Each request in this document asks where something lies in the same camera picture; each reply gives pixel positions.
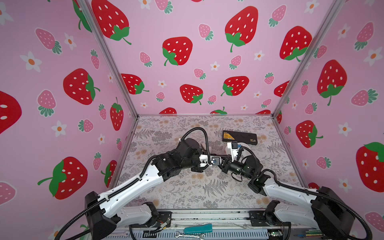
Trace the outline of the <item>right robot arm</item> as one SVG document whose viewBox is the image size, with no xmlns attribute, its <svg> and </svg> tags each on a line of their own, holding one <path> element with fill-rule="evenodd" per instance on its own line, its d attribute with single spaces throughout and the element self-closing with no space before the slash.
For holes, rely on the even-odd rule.
<svg viewBox="0 0 384 240">
<path fill-rule="evenodd" d="M 373 233 L 356 211 L 346 205 L 330 188 L 299 188 L 278 180 L 277 174 L 265 169 L 256 155 L 246 146 L 228 143 L 227 154 L 211 158 L 222 172 L 248 179 L 248 187 L 256 194 L 275 200 L 265 210 L 270 225 L 277 221 L 297 223 L 320 230 L 332 240 L 353 240 L 351 229 L 355 221 L 363 226 L 366 240 Z"/>
</svg>

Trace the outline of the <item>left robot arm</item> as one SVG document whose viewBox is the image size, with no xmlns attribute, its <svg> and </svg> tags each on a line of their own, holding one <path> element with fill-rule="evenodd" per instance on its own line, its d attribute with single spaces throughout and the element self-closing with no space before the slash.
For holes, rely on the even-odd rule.
<svg viewBox="0 0 384 240">
<path fill-rule="evenodd" d="M 201 127 L 192 128 L 182 136 L 175 149 L 150 157 L 140 174 L 102 194 L 89 193 L 85 210 L 66 223 L 55 238 L 59 240 L 69 227 L 85 216 L 89 229 L 72 239 L 90 234 L 92 239 L 101 240 L 117 228 L 122 220 L 118 213 L 131 200 L 177 176 L 184 169 L 202 173 L 211 164 L 206 130 Z"/>
</svg>

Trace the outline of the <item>white plastic tray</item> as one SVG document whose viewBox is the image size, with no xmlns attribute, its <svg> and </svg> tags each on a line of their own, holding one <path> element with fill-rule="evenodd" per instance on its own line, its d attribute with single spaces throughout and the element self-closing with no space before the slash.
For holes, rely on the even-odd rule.
<svg viewBox="0 0 384 240">
<path fill-rule="evenodd" d="M 238 149 L 238 161 L 248 157 L 248 156 L 254 156 L 255 154 L 253 153 L 253 151 L 247 147 L 247 146 L 241 146 L 239 149 Z"/>
</svg>

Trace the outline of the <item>black staple box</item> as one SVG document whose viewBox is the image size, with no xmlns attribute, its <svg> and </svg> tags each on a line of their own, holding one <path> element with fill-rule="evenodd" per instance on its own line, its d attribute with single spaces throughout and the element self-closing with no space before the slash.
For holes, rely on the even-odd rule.
<svg viewBox="0 0 384 240">
<path fill-rule="evenodd" d="M 222 140 L 223 142 L 238 142 L 253 146 L 258 144 L 257 134 L 228 130 L 223 130 Z"/>
</svg>

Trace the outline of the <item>silver wrench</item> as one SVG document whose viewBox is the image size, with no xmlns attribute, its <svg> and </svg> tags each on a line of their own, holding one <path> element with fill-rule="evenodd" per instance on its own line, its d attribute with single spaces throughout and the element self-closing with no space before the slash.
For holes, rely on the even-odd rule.
<svg viewBox="0 0 384 240">
<path fill-rule="evenodd" d="M 205 240 L 206 234 L 202 233 L 202 234 L 196 235 L 196 234 L 185 234 L 181 232 L 176 232 L 175 238 L 196 238 L 198 240 Z"/>
</svg>

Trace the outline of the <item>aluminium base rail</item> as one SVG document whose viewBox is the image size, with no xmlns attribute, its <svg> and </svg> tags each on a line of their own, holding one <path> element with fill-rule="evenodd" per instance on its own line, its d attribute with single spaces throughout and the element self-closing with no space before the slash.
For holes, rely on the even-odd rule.
<svg viewBox="0 0 384 240">
<path fill-rule="evenodd" d="M 167 226 L 118 227 L 109 240 L 325 240 L 319 230 L 297 223 L 269 226 L 262 220 L 262 209 L 159 210 Z"/>
</svg>

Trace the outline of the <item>teal handled tool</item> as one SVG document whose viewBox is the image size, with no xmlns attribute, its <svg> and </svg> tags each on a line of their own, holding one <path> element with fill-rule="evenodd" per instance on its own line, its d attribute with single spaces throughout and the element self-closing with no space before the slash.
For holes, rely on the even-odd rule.
<svg viewBox="0 0 384 240">
<path fill-rule="evenodd" d="M 192 227 L 187 227 L 183 230 L 183 233 L 185 234 L 202 234 L 202 233 L 212 233 L 213 232 L 213 225 L 212 224 L 204 224 L 204 225 L 196 225 Z"/>
</svg>

